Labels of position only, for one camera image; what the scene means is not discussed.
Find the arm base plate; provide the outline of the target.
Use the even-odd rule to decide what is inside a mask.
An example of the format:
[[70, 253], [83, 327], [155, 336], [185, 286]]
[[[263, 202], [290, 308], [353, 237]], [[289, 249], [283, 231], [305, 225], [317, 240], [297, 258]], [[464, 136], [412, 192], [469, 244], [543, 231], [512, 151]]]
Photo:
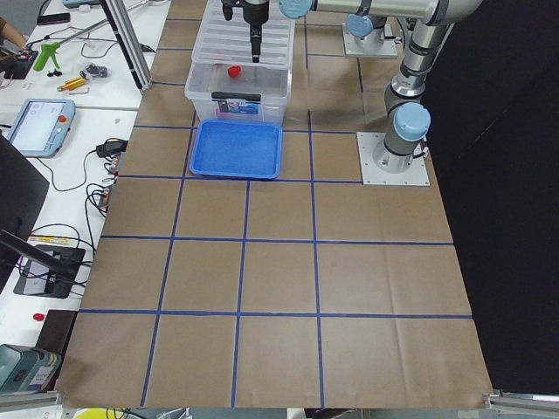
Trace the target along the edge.
[[392, 154], [384, 144], [385, 133], [357, 132], [357, 150], [366, 186], [429, 187], [424, 152], [417, 145], [411, 155]]
[[396, 59], [398, 50], [396, 36], [393, 35], [390, 24], [382, 30], [373, 30], [366, 38], [353, 36], [348, 26], [342, 24], [344, 53], [349, 57]]

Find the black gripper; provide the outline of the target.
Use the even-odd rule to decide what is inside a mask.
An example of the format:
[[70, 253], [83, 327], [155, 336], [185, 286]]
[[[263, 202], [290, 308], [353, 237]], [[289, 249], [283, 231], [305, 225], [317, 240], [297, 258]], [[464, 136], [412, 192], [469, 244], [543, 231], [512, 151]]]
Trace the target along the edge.
[[243, 19], [250, 25], [252, 62], [258, 63], [261, 55], [262, 26], [269, 18], [268, 0], [222, 0], [222, 12], [226, 21], [231, 21], [233, 9], [240, 7]]

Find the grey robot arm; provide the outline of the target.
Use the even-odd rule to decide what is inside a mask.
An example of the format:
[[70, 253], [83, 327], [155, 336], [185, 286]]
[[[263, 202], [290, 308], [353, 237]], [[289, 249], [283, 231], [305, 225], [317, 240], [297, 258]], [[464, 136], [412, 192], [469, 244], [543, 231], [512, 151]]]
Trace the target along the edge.
[[400, 41], [395, 35], [387, 35], [385, 26], [387, 17], [374, 15], [349, 14], [346, 19], [346, 28], [356, 41], [369, 44], [381, 44], [385, 41]]
[[279, 10], [292, 20], [310, 11], [348, 13], [372, 24], [385, 17], [414, 18], [407, 36], [399, 73], [386, 86], [384, 103], [388, 125], [383, 141], [373, 151], [383, 171], [403, 173], [417, 157], [414, 150], [426, 136], [431, 116], [420, 104], [425, 80], [452, 25], [472, 15], [480, 1], [280, 1]]

